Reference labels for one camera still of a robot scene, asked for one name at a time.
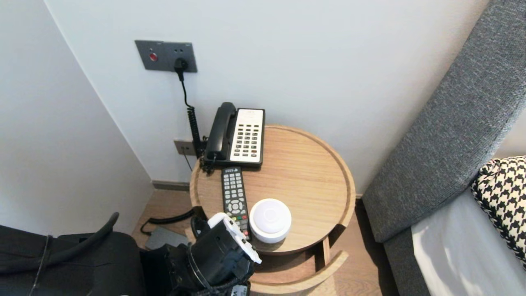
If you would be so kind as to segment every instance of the wall outlet panel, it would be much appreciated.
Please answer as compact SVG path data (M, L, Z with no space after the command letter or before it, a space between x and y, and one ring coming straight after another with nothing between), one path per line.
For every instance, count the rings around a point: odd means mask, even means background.
M139 51L144 68L147 70L175 72L175 60L181 57L188 62L188 69L186 69L185 72L197 72L192 43L135 40L135 45ZM150 54L152 53L157 56L156 61L150 58Z
M175 148L177 149L177 153L186 156L196 155L192 141L174 140L174 144Z

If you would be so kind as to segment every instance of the tv remote control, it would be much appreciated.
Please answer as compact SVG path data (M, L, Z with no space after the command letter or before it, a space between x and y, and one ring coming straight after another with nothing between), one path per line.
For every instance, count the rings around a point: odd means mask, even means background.
M232 220L236 221L247 240L250 240L248 208L241 167L227 167L221 171L221 175L223 180L223 209Z

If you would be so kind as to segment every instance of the white plastic part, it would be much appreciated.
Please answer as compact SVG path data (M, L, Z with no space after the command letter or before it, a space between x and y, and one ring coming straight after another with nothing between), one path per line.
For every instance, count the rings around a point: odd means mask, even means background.
M292 215L283 202L276 199L258 201L250 210L252 234L264 243L282 241L292 226Z
M243 249L243 251L252 259L252 261L261 264L261 259L259 258L256 250L252 248L252 244L247 242L247 237L241 232L241 229L237 224L225 213L217 213L212 218L208 219L208 226L213 228L220 222L223 222L226 229L232 236L232 238L237 242L237 244Z

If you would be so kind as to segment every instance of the white round device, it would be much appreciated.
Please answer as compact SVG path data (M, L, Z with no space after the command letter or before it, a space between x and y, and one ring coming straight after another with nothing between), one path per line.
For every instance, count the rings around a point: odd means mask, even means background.
M250 210L252 234L264 243L277 243L290 231L292 216L289 208L276 199L258 201Z

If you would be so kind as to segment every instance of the gray wall plate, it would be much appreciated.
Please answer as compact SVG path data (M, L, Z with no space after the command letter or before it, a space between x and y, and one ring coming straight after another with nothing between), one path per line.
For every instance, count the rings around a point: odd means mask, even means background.
M197 72L194 48L189 42L163 42L149 40L135 40L139 56L147 70L174 72L175 60L184 58L188 63L185 72ZM152 61L150 54L157 55L157 61Z

